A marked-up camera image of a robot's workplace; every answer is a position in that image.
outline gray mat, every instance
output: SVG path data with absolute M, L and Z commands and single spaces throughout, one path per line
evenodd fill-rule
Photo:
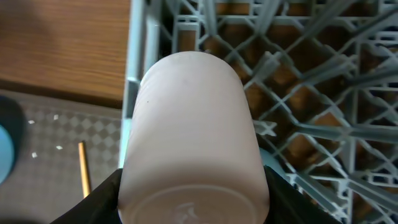
M 0 221 L 48 223 L 76 205 L 83 198 L 78 155 L 82 140 L 93 188 L 117 168 L 119 110 L 9 91 L 0 95 L 16 100 L 27 122 L 14 170 L 0 185 Z

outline plastic grid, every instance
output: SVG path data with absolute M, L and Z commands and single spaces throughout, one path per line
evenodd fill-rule
M 203 43 L 209 38 L 216 39 L 229 51 L 223 59 L 228 63 L 237 61 L 250 76 L 244 89 L 257 85 L 274 101 L 274 106 L 263 112 L 258 121 L 254 121 L 254 125 L 272 156 L 285 163 L 290 183 L 299 192 L 309 195 L 317 205 L 343 223 L 353 222 L 356 195 L 360 195 L 373 208 L 362 218 L 363 223 L 396 222 L 398 195 L 394 192 L 398 189 L 398 2 L 235 0 L 232 2 L 249 3 L 248 15 L 216 15 L 216 3 L 220 2 L 231 3 L 222 0 L 165 0 L 150 5 L 144 1 L 132 2 L 120 166 L 123 166 L 132 107 L 142 74 L 162 56 L 178 51 L 178 34 L 181 30 L 194 30 L 195 50 L 207 50 L 203 49 Z M 372 5 L 374 16 L 340 16 L 356 2 Z M 292 3 L 307 4 L 311 16 L 288 16 L 287 11 Z M 276 16 L 280 6 L 282 11 Z M 181 7 L 188 9 L 189 15 L 180 14 Z M 172 22 L 163 20 L 164 11 L 169 12 Z M 253 34 L 233 47 L 218 34 L 218 29 L 224 24 L 244 24 L 252 29 Z M 294 26 L 301 36 L 284 49 L 267 38 L 266 33 L 271 25 Z M 348 41 L 337 50 L 316 38 L 327 26 L 343 27 L 349 32 Z M 256 66 L 249 66 L 239 51 L 248 47 L 256 38 L 260 38 L 272 50 L 266 50 Z M 329 59 L 313 69 L 301 72 L 295 67 L 289 52 L 304 40 L 309 40 Z M 362 49 L 383 58 L 380 64 L 366 73 L 361 71 Z M 282 63 L 300 80 L 283 97 L 264 84 Z M 329 97 L 316 88 L 317 84 L 336 77 L 343 79 L 345 88 L 334 97 Z M 322 104 L 317 114 L 305 120 L 296 118 L 288 104 L 288 100 L 302 88 L 315 95 Z M 377 111 L 359 119 L 362 101 L 376 107 Z M 273 129 L 277 124 L 264 121 L 275 112 L 283 113 L 294 126 L 294 132 L 277 145 L 266 136 L 276 135 Z M 332 114 L 340 125 L 317 125 L 316 121 L 327 114 Z M 379 124 L 380 120 L 386 120 L 388 124 Z M 320 155 L 312 164 L 300 170 L 289 163 L 284 154 L 297 136 L 304 137 Z M 322 139 L 333 141 L 336 146 L 327 148 L 320 143 Z M 358 169 L 356 151 L 359 147 L 377 158 L 377 161 Z M 331 166 L 336 173 L 313 174 L 325 164 Z

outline white cup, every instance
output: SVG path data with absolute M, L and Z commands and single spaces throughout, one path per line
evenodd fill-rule
M 260 224 L 269 191 L 239 77 L 181 52 L 153 65 L 136 100 L 119 192 L 125 224 Z

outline blue object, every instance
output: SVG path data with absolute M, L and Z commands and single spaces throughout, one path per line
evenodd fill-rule
M 14 145 L 8 132 L 0 125 L 0 184 L 8 177 L 15 159 Z
M 263 166 L 269 166 L 271 169 L 273 169 L 277 174 L 279 174 L 283 179 L 287 181 L 286 173 L 283 170 L 283 168 L 280 166 L 277 159 L 275 159 L 269 152 L 265 151 L 262 148 L 260 148 L 260 155 Z

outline pencil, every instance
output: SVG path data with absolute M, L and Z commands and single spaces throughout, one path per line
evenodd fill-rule
M 80 174 L 81 186 L 83 187 L 83 198 L 90 193 L 90 180 L 88 178 L 88 169 L 86 161 L 86 149 L 84 142 L 79 142 L 79 160 L 80 160 Z

